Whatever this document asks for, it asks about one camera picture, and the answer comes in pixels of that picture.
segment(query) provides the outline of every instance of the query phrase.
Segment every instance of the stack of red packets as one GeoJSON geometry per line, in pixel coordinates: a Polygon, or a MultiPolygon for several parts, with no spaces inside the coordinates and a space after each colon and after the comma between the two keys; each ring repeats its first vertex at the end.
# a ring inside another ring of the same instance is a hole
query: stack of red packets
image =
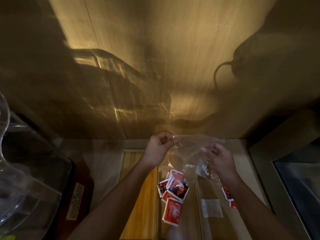
{"type": "Polygon", "coordinates": [[[158,184],[161,201],[165,203],[162,220],[176,227],[179,223],[181,206],[189,191],[184,180],[182,172],[172,169],[166,179],[158,184]]]}
{"type": "Polygon", "coordinates": [[[226,188],[226,186],[222,186],[221,189],[222,189],[222,193],[223,193],[224,197],[229,202],[229,206],[231,208],[238,209],[233,197],[231,196],[231,194],[230,194],[229,190],[226,188]]]}

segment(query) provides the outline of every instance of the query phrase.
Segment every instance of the person's right arm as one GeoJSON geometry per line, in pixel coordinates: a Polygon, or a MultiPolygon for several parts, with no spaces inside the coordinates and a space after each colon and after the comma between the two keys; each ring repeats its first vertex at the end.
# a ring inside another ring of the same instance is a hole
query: person's right arm
{"type": "Polygon", "coordinates": [[[201,150],[210,159],[210,166],[216,171],[221,183],[226,186],[234,198],[252,239],[295,239],[272,211],[240,178],[230,150],[218,143],[215,143],[209,149],[201,148],[201,150]]]}

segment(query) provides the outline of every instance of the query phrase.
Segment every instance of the person's left hand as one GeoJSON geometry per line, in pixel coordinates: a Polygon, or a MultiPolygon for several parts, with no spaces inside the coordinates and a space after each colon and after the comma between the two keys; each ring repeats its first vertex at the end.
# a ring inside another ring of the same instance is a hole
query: person's left hand
{"type": "Polygon", "coordinates": [[[151,170],[159,165],[166,156],[167,151],[178,143],[176,136],[169,131],[162,131],[150,137],[146,150],[140,161],[151,170]]]}

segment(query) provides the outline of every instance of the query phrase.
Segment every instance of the small transparent packet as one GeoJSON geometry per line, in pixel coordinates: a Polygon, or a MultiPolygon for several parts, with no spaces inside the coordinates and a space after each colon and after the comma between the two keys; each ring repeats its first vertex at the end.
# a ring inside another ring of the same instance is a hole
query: small transparent packet
{"type": "Polygon", "coordinates": [[[164,180],[171,169],[184,174],[185,181],[192,185],[198,175],[207,180],[219,181],[216,172],[209,167],[208,158],[201,151],[201,147],[214,146],[215,142],[224,143],[223,139],[205,135],[178,135],[179,143],[167,153],[165,160],[159,166],[160,179],[164,180]]]}

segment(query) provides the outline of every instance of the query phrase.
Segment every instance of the hand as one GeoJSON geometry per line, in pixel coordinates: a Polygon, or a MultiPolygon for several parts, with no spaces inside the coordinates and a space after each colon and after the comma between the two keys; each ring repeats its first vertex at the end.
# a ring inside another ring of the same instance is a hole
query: hand
{"type": "Polygon", "coordinates": [[[167,151],[178,143],[176,136],[166,130],[153,135],[146,146],[140,161],[150,170],[159,165],[166,156],[167,151]]]}
{"type": "Polygon", "coordinates": [[[228,184],[240,179],[230,150],[219,143],[202,147],[201,150],[209,158],[209,166],[215,170],[223,185],[228,187],[228,184]]]}

